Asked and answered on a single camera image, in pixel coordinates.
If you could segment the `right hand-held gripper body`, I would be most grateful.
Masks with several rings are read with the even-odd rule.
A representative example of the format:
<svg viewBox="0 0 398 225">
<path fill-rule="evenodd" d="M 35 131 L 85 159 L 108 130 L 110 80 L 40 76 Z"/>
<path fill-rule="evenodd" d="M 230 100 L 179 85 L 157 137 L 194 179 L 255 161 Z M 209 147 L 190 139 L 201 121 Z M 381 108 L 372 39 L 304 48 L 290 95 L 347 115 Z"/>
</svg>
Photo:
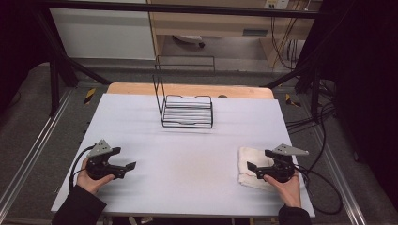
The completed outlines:
<svg viewBox="0 0 398 225">
<path fill-rule="evenodd" d="M 295 173 L 295 165 L 293 163 L 293 156 L 308 156 L 307 150 L 302 150 L 287 144 L 280 144 L 275 147 L 273 153 L 276 155 L 272 157 L 274 164 L 271 167 L 257 167 L 257 178 L 263 178 L 264 175 L 270 175 L 278 182 L 287 182 Z"/>
</svg>

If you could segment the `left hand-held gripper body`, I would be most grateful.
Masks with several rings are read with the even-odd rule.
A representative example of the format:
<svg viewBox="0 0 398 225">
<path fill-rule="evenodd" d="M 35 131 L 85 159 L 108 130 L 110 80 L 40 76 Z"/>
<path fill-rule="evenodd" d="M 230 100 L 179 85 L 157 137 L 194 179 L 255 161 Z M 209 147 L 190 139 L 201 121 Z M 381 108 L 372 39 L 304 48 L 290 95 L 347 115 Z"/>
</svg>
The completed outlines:
<svg viewBox="0 0 398 225">
<path fill-rule="evenodd" d="M 112 148 L 114 147 L 111 147 L 105 140 L 100 140 L 87 154 L 88 162 L 85 169 L 93 180 L 99 180 L 108 174 L 113 174 L 115 179 L 124 178 L 127 172 L 126 168 L 109 163 Z"/>
</svg>

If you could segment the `white towel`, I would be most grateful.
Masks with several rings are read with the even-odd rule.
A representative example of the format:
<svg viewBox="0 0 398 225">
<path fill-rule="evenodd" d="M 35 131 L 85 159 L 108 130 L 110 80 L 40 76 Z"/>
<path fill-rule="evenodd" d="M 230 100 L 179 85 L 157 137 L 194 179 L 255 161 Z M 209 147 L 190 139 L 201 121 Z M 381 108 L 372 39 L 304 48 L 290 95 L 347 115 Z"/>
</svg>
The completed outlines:
<svg viewBox="0 0 398 225">
<path fill-rule="evenodd" d="M 275 192 L 275 187 L 263 178 L 258 179 L 256 174 L 248 169 L 248 162 L 258 167 L 271 167 L 274 164 L 274 160 L 271 157 L 267 157 L 264 150 L 240 147 L 238 150 L 238 182 L 245 187 Z"/>
</svg>

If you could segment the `black wire rack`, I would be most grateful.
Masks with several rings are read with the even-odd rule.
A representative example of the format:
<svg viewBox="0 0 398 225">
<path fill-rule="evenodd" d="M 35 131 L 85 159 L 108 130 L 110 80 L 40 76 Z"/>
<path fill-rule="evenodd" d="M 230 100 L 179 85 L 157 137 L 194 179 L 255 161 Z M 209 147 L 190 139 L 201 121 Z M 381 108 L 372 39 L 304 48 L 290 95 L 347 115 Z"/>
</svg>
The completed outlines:
<svg viewBox="0 0 398 225">
<path fill-rule="evenodd" d="M 163 81 L 189 77 L 214 77 L 215 58 L 204 55 L 158 55 L 152 76 L 161 125 L 164 128 L 212 128 L 212 97 L 206 94 L 171 93 Z"/>
</svg>

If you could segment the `person's left hand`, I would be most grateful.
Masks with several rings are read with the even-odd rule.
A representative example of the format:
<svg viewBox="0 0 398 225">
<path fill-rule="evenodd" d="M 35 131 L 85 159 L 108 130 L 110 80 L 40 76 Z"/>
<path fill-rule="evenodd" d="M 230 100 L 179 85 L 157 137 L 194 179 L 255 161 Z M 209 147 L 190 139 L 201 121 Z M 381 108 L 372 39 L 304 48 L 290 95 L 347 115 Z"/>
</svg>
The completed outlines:
<svg viewBox="0 0 398 225">
<path fill-rule="evenodd" d="M 113 174 L 108 174 L 99 180 L 93 180 L 85 169 L 87 162 L 88 158 L 85 158 L 82 163 L 82 168 L 77 176 L 77 185 L 95 195 L 101 187 L 114 180 L 115 176 Z"/>
</svg>

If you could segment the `person's right hand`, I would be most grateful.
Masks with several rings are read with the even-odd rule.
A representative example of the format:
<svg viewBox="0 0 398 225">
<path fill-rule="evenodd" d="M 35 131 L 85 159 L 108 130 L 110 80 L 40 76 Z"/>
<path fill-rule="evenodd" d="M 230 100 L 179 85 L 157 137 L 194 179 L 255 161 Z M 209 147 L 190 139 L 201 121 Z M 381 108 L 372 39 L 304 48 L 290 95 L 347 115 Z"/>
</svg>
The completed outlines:
<svg viewBox="0 0 398 225">
<path fill-rule="evenodd" d="M 264 180 L 271 184 L 278 191 L 282 201 L 288 207 L 301 207 L 299 173 L 295 172 L 285 183 L 278 182 L 270 175 L 264 175 Z"/>
</svg>

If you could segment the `white table mat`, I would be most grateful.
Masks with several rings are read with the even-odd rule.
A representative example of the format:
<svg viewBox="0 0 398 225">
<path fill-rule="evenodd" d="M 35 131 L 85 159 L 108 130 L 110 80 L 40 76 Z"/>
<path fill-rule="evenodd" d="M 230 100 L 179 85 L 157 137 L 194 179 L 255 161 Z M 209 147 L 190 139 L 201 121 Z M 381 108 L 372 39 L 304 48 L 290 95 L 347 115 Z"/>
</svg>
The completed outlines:
<svg viewBox="0 0 398 225">
<path fill-rule="evenodd" d="M 211 128 L 163 127 L 157 100 L 105 94 L 81 147 L 99 140 L 120 148 L 116 165 L 134 162 L 99 190 L 113 216 L 265 218 L 283 203 L 277 193 L 238 182 L 238 150 L 261 151 L 290 139 L 275 99 L 215 97 Z"/>
</svg>

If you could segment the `yellow black floor tape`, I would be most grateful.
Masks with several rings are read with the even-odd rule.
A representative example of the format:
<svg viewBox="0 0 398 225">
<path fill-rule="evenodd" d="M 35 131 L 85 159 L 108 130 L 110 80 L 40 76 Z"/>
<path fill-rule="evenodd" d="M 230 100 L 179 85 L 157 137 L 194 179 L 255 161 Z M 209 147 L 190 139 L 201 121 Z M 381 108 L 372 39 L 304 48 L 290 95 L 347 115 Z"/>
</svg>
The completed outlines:
<svg viewBox="0 0 398 225">
<path fill-rule="evenodd" d="M 301 107 L 301 104 L 299 102 L 293 101 L 289 94 L 285 94 L 285 103 L 295 107 Z"/>
<path fill-rule="evenodd" d="M 90 100 L 92 99 L 92 97 L 94 96 L 95 92 L 96 92 L 96 88 L 91 88 L 91 89 L 87 92 L 87 94 L 86 94 L 86 96 L 85 96 L 85 98 L 84 98 L 84 104 L 89 104 L 89 102 L 90 102 Z"/>
</svg>

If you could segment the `black metal stand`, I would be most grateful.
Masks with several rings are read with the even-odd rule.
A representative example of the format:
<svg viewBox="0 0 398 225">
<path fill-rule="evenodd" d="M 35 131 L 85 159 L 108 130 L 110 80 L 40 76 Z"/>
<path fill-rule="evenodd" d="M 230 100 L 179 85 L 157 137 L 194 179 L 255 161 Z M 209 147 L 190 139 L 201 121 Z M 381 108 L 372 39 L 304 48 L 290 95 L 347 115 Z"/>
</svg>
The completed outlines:
<svg viewBox="0 0 398 225">
<path fill-rule="evenodd" d="M 75 74 L 75 70 L 82 72 L 101 84 L 108 85 L 112 83 L 67 55 L 55 26 L 51 26 L 50 24 L 51 13 L 49 9 L 34 7 L 32 9 L 32 14 L 45 36 L 44 47 L 47 49 L 50 59 L 52 96 L 50 116 L 55 115 L 60 108 L 59 79 L 62 79 L 67 87 L 76 87 L 79 81 Z"/>
<path fill-rule="evenodd" d="M 273 89 L 278 85 L 285 83 L 294 77 L 298 76 L 298 82 L 295 90 L 298 94 L 305 93 L 308 89 L 311 90 L 310 101 L 310 116 L 318 123 L 318 100 L 319 100 L 319 87 L 320 87 L 320 66 L 321 59 L 319 55 L 313 55 L 304 60 L 293 71 L 283 75 L 281 78 L 264 85 L 264 88 Z"/>
</svg>

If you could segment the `wooden table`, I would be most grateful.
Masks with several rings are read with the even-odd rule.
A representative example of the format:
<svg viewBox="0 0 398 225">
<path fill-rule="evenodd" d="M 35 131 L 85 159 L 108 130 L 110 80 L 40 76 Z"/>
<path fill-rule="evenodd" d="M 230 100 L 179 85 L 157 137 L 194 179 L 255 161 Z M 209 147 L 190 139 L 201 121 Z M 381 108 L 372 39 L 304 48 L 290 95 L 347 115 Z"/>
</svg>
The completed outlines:
<svg viewBox="0 0 398 225">
<path fill-rule="evenodd" d="M 195 84 L 164 84 L 163 87 L 168 95 L 274 99 L 272 91 L 262 87 Z M 155 95 L 155 87 L 153 83 L 114 82 L 107 94 Z"/>
</svg>

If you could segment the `white cabinet panel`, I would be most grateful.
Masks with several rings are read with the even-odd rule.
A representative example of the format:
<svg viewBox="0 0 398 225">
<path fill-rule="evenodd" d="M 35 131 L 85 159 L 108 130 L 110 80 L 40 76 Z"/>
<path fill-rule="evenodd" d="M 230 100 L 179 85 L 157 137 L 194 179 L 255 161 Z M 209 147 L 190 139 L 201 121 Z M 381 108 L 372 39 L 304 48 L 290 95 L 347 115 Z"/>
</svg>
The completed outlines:
<svg viewBox="0 0 398 225">
<path fill-rule="evenodd" d="M 155 58 L 144 12 L 51 8 L 67 55 L 73 58 Z"/>
</svg>

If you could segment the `office chair base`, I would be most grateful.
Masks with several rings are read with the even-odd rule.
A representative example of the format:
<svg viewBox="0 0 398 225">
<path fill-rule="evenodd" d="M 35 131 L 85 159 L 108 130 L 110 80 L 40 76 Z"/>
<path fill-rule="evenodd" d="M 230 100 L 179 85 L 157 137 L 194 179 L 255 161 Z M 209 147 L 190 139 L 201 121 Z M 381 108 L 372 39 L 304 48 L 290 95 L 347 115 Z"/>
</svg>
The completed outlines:
<svg viewBox="0 0 398 225">
<path fill-rule="evenodd" d="M 175 35 L 175 38 L 190 44 L 197 44 L 200 48 L 204 48 L 206 44 L 200 36 L 178 36 Z"/>
</svg>

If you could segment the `light wooden desk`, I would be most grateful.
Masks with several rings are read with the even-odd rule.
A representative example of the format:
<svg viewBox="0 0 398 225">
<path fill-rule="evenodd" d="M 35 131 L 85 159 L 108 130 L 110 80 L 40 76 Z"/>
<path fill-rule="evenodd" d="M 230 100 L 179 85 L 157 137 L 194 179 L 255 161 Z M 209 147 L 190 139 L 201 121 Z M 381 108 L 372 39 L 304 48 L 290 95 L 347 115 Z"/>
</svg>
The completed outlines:
<svg viewBox="0 0 398 225">
<path fill-rule="evenodd" d="M 266 0 L 146 0 L 149 4 L 193 5 L 230 8 L 264 8 Z M 318 10 L 315 0 L 289 0 L 287 10 Z M 186 13 L 149 14 L 155 53 L 161 54 L 166 36 L 204 36 L 257 38 L 260 40 L 268 65 L 275 68 L 287 53 L 290 40 L 305 40 L 314 21 L 312 19 L 261 18 L 252 16 L 208 15 Z"/>
</svg>

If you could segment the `white power strip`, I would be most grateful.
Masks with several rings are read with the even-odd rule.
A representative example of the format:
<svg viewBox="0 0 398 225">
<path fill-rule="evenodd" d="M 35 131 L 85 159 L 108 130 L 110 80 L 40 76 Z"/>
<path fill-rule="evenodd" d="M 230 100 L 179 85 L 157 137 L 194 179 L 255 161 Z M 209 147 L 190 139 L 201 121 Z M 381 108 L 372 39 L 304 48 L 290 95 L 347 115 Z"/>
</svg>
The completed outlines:
<svg viewBox="0 0 398 225">
<path fill-rule="evenodd" d="M 264 8 L 287 9 L 289 0 L 266 0 Z"/>
</svg>

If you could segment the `aluminium floor rail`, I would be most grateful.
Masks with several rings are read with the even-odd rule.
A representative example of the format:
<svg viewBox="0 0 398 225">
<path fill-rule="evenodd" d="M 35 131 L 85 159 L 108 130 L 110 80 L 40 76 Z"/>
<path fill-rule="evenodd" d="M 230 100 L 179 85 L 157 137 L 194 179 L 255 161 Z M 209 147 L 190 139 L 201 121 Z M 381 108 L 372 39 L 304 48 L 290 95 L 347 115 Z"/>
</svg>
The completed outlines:
<svg viewBox="0 0 398 225">
<path fill-rule="evenodd" d="M 19 167 L 19 170 L 16 172 L 10 184 L 8 185 L 5 193 L 0 198 L 0 221 L 4 220 L 5 217 L 7 216 L 9 209 L 13 205 L 14 201 L 16 200 L 18 194 L 20 193 L 23 187 L 25 180 L 29 176 L 29 173 L 31 173 L 32 168 L 36 164 L 36 161 L 38 160 L 38 157 L 40 156 L 47 141 L 51 137 L 60 117 L 62 116 L 64 110 L 67 108 L 73 93 L 74 93 L 74 88 L 68 88 L 65 91 L 65 93 L 60 99 L 59 108 L 46 121 L 45 126 L 40 131 L 34 144 L 29 149 L 29 152 L 25 157 L 25 159 L 23 160 L 23 163 Z"/>
<path fill-rule="evenodd" d="M 339 190 L 342 196 L 342 202 L 344 209 L 351 221 L 352 225 L 366 225 L 366 219 L 362 214 L 362 211 L 354 197 L 354 194 L 348 185 L 348 182 L 343 174 L 343 170 L 339 166 L 337 160 L 332 154 L 331 148 L 326 142 L 326 132 L 321 127 L 314 128 L 314 134 L 323 150 L 323 158 L 326 161 L 326 165 L 329 169 L 329 173 L 333 180 L 334 185 Z"/>
</svg>

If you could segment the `black frame crossbar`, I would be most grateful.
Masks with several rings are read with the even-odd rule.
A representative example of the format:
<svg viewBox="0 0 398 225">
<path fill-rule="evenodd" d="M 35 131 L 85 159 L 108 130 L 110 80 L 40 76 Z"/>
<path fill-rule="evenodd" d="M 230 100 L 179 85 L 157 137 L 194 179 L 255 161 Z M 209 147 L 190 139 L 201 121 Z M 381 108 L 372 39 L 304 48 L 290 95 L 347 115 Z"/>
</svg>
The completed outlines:
<svg viewBox="0 0 398 225">
<path fill-rule="evenodd" d="M 244 7 L 229 8 L 229 7 L 212 7 L 212 6 L 139 4 L 139 3 L 94 2 L 94 1 L 73 1 L 73 0 L 38 0 L 38 4 L 46 8 L 70 8 L 70 9 L 186 13 L 186 14 L 190 13 L 190 14 L 234 15 L 234 16 L 273 17 L 273 18 L 317 19 L 328 16 L 328 13 L 319 12 L 319 11 L 260 9 L 260 8 L 244 8 Z"/>
</svg>

